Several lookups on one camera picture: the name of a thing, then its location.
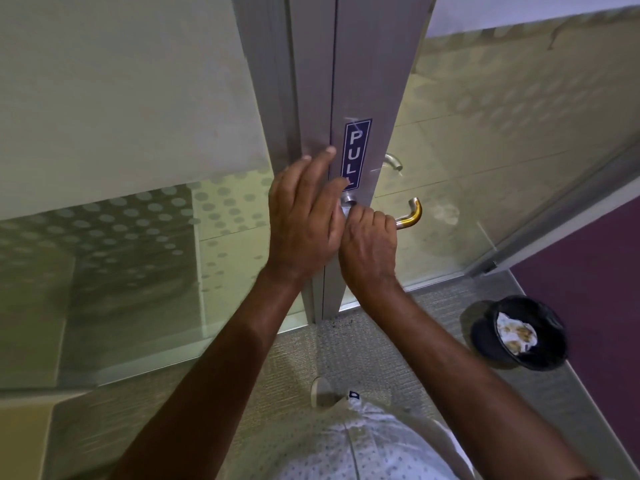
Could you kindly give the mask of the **person's left hand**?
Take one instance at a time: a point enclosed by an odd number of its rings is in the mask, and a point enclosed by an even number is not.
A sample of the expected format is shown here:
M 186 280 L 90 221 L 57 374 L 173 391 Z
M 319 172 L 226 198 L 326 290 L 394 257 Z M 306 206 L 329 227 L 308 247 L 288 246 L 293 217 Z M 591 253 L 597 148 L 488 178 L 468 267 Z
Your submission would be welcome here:
M 304 155 L 276 175 L 269 190 L 271 236 L 266 268 L 300 289 L 336 254 L 345 217 L 320 217 L 320 192 L 337 151 L 328 146 Z

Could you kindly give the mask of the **person's right hand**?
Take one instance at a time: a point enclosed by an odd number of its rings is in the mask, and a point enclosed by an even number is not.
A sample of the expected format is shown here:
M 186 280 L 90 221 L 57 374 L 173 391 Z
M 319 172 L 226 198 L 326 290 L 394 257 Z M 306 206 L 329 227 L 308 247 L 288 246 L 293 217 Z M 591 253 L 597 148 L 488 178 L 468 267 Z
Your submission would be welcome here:
M 397 230 L 393 217 L 361 206 L 360 232 L 342 235 L 339 262 L 349 290 L 368 310 L 400 288 L 396 277 Z

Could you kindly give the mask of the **silver and gold door handle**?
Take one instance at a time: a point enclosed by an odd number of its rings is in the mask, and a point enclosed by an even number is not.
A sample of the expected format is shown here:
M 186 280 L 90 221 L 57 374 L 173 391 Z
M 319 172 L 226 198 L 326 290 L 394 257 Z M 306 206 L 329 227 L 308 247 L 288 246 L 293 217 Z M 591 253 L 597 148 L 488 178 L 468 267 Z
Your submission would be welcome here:
M 357 204 L 357 199 L 353 193 L 343 192 L 340 198 L 340 206 L 345 215 L 348 217 L 350 210 Z M 416 225 L 422 217 L 422 205 L 418 198 L 409 199 L 409 214 L 395 219 L 396 230 L 404 230 Z

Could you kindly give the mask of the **person's right forearm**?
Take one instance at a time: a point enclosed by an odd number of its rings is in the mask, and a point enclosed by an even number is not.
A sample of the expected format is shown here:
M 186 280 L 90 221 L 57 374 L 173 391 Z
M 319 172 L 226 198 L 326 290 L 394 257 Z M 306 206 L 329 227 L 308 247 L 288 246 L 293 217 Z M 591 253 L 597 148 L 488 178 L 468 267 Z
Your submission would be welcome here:
M 484 480 L 598 480 L 560 432 L 396 282 L 349 285 Z

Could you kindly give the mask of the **person's left forearm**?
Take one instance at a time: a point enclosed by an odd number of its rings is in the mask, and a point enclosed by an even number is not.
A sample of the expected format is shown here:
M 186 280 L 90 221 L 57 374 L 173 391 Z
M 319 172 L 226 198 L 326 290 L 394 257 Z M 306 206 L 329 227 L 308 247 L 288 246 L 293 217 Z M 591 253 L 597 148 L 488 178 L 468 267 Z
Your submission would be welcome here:
M 268 263 L 230 320 L 128 446 L 109 480 L 215 480 L 261 368 L 314 272 Z

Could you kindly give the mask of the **blue door sign sticker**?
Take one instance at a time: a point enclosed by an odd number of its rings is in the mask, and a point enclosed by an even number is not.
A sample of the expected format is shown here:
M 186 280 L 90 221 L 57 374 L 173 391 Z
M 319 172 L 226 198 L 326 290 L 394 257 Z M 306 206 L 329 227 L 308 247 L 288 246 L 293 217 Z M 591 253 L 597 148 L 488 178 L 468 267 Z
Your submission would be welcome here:
M 346 124 L 340 176 L 348 180 L 344 192 L 359 188 L 372 119 L 352 121 Z

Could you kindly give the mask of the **aluminium framed glass door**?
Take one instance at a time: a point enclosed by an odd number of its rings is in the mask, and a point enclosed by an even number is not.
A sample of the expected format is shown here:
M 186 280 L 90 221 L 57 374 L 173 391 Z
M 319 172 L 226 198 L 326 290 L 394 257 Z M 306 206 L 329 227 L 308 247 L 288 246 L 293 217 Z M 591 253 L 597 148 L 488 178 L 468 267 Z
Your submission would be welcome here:
M 348 192 L 422 205 L 398 234 L 405 290 L 501 271 L 640 180 L 640 0 L 338 0 L 336 23 L 341 152 L 372 119 Z

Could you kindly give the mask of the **white shoe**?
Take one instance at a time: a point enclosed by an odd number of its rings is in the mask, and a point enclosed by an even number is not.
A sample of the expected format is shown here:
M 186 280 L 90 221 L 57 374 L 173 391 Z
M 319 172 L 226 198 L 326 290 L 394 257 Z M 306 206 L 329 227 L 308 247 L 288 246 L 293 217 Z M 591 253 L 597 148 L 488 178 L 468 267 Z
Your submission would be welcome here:
M 316 377 L 310 387 L 310 404 L 314 409 L 331 408 L 340 400 L 330 382 L 324 377 Z

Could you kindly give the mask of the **crumpled paper waste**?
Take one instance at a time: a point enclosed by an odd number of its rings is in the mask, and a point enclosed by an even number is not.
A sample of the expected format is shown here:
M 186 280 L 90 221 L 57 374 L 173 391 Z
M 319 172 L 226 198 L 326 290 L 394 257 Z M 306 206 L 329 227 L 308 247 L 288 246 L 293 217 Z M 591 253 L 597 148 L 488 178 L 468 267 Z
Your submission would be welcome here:
M 512 319 L 502 312 L 498 314 L 495 323 L 501 343 L 511 354 L 523 355 L 538 345 L 537 333 L 530 324 Z

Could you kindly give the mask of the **frosted dotted glass partition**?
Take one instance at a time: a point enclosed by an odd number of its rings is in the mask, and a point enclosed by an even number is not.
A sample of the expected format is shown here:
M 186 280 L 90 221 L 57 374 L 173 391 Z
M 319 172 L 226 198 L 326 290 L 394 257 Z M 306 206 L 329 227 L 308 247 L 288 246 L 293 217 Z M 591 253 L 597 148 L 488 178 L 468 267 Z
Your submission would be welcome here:
M 199 355 L 273 176 L 232 0 L 0 0 L 0 396 Z

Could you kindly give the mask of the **white dotted shirt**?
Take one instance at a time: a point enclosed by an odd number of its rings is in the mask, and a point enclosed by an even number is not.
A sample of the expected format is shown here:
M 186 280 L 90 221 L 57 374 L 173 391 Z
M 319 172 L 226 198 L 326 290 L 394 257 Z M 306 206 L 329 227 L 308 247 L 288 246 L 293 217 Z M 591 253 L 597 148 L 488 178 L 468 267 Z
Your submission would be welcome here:
M 242 446 L 225 480 L 476 480 L 441 422 L 356 393 L 277 421 Z

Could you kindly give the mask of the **black waste bin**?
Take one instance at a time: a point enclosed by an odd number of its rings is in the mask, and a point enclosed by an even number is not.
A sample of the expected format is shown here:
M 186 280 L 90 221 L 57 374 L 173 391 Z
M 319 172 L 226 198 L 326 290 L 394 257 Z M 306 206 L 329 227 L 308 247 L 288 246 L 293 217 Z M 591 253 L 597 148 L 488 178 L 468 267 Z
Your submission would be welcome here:
M 538 336 L 538 345 L 530 352 L 515 356 L 501 343 L 496 327 L 498 314 L 530 324 Z M 564 323 L 546 304 L 524 296 L 512 295 L 488 303 L 483 315 L 470 328 L 475 350 L 492 366 L 523 367 L 531 371 L 552 371 L 568 357 L 568 338 Z

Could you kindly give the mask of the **aluminium door frame post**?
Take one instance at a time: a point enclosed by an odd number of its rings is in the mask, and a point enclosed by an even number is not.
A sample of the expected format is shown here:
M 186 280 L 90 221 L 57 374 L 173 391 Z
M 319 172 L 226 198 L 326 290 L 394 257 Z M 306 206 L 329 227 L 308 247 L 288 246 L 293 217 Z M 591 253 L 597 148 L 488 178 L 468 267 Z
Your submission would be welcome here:
M 232 0 L 278 174 L 331 142 L 337 0 Z

